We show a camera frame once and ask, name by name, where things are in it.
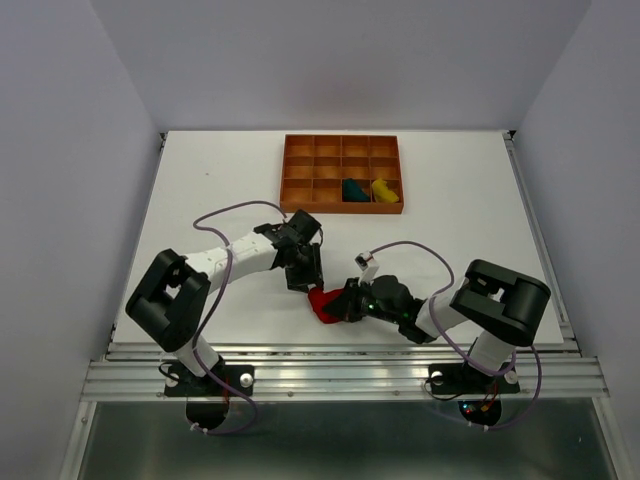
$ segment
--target yellow object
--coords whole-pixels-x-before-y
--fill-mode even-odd
[[[387,187],[387,182],[381,178],[371,184],[373,198],[379,203],[397,203],[400,198]]]

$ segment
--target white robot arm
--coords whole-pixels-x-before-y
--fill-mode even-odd
[[[483,328],[465,356],[474,382],[493,381],[516,347],[533,344],[550,297],[539,280],[484,260],[474,260],[465,277],[433,300],[414,298],[393,275],[375,277],[379,266],[370,252],[356,258],[360,278],[350,278],[323,311],[343,321],[365,316],[398,325],[415,343],[430,343],[447,330],[471,320]]]
[[[322,287],[320,245],[311,243],[321,225],[299,210],[289,221],[264,224],[228,247],[180,256],[173,250],[160,252],[126,305],[127,314],[160,347],[173,353],[197,377],[206,372],[194,356],[196,334],[207,295],[252,273],[284,268],[289,290],[306,292]],[[232,268],[225,279],[228,255]],[[172,295],[171,289],[178,289]],[[196,351],[213,368],[219,355],[199,337]]]

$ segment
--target teal object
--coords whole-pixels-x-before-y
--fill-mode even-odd
[[[344,202],[370,202],[369,195],[364,193],[353,178],[342,181],[342,200]]]

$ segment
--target white table surface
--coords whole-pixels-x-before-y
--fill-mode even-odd
[[[115,344],[152,343],[126,316],[124,303],[158,252],[173,248],[187,254],[220,245],[214,235],[191,227],[196,217],[246,200],[278,203],[285,133],[356,132],[169,133],[116,320]],[[405,207],[401,215],[314,214],[324,230],[326,290],[359,276],[353,261],[358,253],[395,240],[432,247],[457,276],[464,274],[469,262],[481,258],[544,280],[500,132],[357,133],[398,136]],[[279,219],[269,207],[252,206],[210,222],[233,240],[256,225]],[[376,258],[382,265],[379,274],[397,275],[416,297],[428,297],[447,281],[444,267],[413,247],[396,247]],[[214,296],[209,296],[209,304]],[[466,322],[451,336],[469,344],[479,331]],[[395,326],[380,320],[323,325],[310,310],[306,295],[287,290],[281,269],[231,284],[204,336],[211,343],[234,344],[412,345]],[[562,343],[551,302],[535,343]]]

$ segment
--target wooden tray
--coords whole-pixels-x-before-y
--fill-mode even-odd
[[[354,179],[369,202],[345,202],[342,180]],[[397,203],[377,203],[371,183],[382,178]],[[404,195],[398,138],[369,135],[286,135],[280,206],[286,212],[402,213]]]

